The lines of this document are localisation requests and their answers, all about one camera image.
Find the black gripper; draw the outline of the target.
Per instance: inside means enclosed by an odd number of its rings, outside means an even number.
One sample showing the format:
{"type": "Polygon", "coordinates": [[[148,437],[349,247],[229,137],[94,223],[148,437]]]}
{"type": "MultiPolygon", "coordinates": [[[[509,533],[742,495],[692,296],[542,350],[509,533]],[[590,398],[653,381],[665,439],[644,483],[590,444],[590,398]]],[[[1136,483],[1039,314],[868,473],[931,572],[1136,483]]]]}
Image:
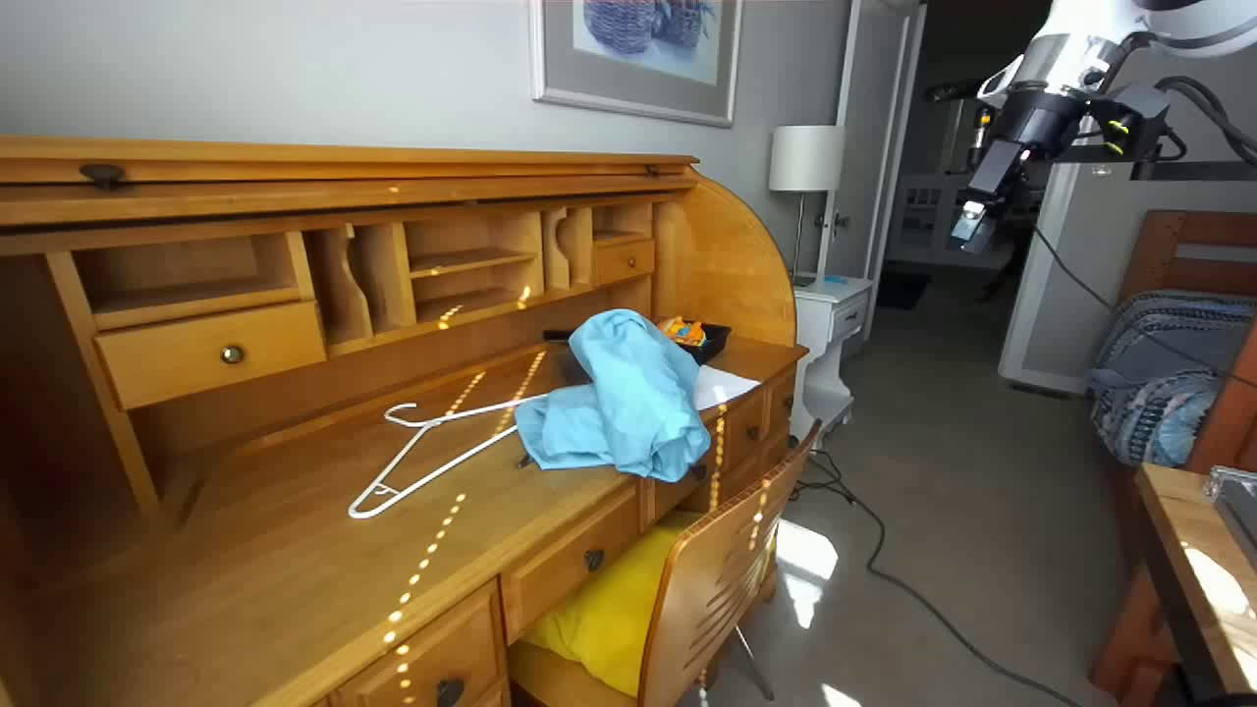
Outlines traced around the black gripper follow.
{"type": "Polygon", "coordinates": [[[951,223],[955,244],[972,244],[987,223],[987,203],[1005,192],[1005,181],[1022,161],[1051,161],[1076,135],[1084,101],[1076,93],[1050,93],[1038,85],[1013,85],[993,118],[991,141],[976,169],[971,172],[967,195],[951,223]]]}

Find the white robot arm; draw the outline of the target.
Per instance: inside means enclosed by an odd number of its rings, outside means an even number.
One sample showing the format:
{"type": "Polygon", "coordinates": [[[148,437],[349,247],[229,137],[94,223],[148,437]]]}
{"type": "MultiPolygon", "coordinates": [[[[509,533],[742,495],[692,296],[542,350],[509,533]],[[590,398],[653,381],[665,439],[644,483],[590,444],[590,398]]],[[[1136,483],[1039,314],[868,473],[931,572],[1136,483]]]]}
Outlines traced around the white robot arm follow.
{"type": "Polygon", "coordinates": [[[991,234],[1022,166],[1069,149],[1136,46],[1212,60],[1253,45],[1257,0],[1051,0],[1026,50],[972,89],[993,124],[951,240],[976,247],[991,234]]]}

